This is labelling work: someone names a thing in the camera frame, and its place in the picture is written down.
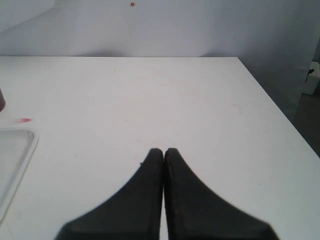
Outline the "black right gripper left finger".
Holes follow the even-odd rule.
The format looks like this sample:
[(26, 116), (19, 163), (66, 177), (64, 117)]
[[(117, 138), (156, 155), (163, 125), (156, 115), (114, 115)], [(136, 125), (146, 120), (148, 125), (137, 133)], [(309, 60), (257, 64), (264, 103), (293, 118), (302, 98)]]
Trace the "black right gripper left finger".
[(130, 180), (107, 201), (66, 223), (58, 240), (158, 240), (163, 200), (163, 152), (149, 150)]

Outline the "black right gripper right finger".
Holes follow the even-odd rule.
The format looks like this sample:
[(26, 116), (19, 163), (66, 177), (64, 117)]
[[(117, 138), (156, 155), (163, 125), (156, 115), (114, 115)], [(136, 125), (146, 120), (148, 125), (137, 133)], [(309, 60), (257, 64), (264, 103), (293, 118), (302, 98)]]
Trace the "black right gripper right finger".
[(209, 189), (176, 148), (164, 156), (164, 200), (170, 240), (276, 240), (272, 227)]

